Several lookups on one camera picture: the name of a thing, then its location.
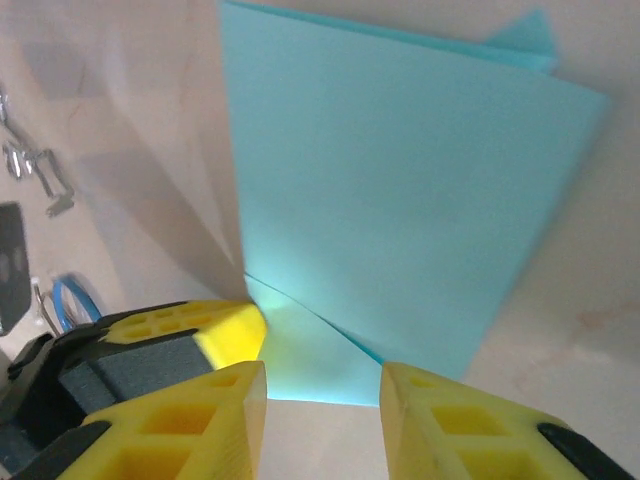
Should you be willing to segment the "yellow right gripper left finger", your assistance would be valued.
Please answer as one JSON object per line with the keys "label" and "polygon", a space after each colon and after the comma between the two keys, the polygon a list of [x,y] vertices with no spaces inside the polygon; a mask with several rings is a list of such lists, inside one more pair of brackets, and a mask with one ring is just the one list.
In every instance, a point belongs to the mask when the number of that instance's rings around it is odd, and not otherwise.
{"label": "yellow right gripper left finger", "polygon": [[246,361],[89,415],[108,429],[64,479],[254,479],[267,384]]}

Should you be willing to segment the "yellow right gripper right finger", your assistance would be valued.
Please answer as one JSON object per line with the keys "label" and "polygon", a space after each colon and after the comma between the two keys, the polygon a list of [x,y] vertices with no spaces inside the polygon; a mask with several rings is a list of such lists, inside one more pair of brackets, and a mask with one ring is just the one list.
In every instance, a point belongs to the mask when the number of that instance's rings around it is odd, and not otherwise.
{"label": "yellow right gripper right finger", "polygon": [[379,408],[392,479],[628,479],[557,417],[398,362]]}

